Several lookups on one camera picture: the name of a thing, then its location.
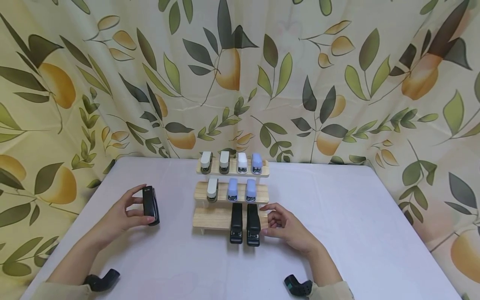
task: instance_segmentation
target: curtain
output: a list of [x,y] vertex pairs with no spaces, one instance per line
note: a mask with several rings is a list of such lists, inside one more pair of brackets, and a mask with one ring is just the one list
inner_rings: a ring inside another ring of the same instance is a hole
[[20,297],[122,156],[228,150],[370,166],[459,294],[480,299],[479,10],[2,1],[2,298]]

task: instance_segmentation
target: black stapler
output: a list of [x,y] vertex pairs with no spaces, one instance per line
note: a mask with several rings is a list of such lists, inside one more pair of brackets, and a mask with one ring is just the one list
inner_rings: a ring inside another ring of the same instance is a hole
[[232,204],[232,219],[230,222],[230,243],[242,244],[243,216],[241,203]]
[[155,226],[160,223],[160,216],[158,215],[158,205],[156,203],[155,189],[149,185],[142,190],[144,198],[144,215],[152,216],[155,220],[148,224],[149,226]]
[[256,204],[247,205],[247,245],[260,246],[260,218]]

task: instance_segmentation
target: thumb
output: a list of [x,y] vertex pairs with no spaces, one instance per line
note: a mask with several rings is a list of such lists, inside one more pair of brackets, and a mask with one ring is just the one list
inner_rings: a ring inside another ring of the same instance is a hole
[[129,228],[137,226],[145,226],[155,221],[152,216],[132,216],[128,218]]
[[283,230],[283,228],[264,228],[260,232],[267,237],[282,239],[284,237]]

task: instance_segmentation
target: hand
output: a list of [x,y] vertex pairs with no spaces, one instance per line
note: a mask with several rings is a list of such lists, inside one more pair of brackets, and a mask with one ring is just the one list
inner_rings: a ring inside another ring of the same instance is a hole
[[143,198],[133,197],[133,195],[145,186],[146,184],[141,184],[129,189],[103,218],[87,232],[85,238],[91,244],[100,247],[101,250],[130,228],[152,223],[155,218],[144,216],[143,210],[132,209],[127,211],[127,208],[132,204],[143,203]]
[[267,204],[260,210],[272,210],[268,214],[268,228],[262,229],[261,234],[283,239],[290,247],[305,256],[322,247],[319,240],[305,228],[297,217],[280,204]]

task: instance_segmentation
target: finger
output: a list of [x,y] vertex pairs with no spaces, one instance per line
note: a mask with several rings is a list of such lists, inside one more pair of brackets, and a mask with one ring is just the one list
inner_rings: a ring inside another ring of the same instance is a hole
[[262,211],[265,211],[265,210],[276,210],[276,211],[279,212],[280,214],[290,213],[290,211],[288,211],[287,209],[285,209],[283,206],[281,206],[281,205],[278,204],[278,203],[267,204],[267,205],[261,207],[260,210],[262,210]]
[[283,238],[284,237],[284,229],[282,228],[264,228],[260,231],[262,235],[272,238]]
[[131,206],[132,204],[142,204],[144,199],[142,197],[131,197],[125,202],[125,208]]
[[155,221],[152,216],[133,216],[128,218],[128,227],[145,226]]
[[144,184],[140,184],[140,185],[137,185],[136,187],[134,188],[131,188],[129,189],[125,194],[123,194],[123,196],[121,197],[121,199],[123,199],[124,201],[127,201],[129,200],[130,198],[132,198],[132,196],[140,191],[141,189],[143,189],[144,187],[146,187],[147,185],[144,183]]
[[127,217],[131,216],[144,216],[144,211],[141,209],[131,209],[126,212]]
[[275,210],[268,213],[268,222],[272,220],[280,220],[281,218],[282,218],[282,215]]

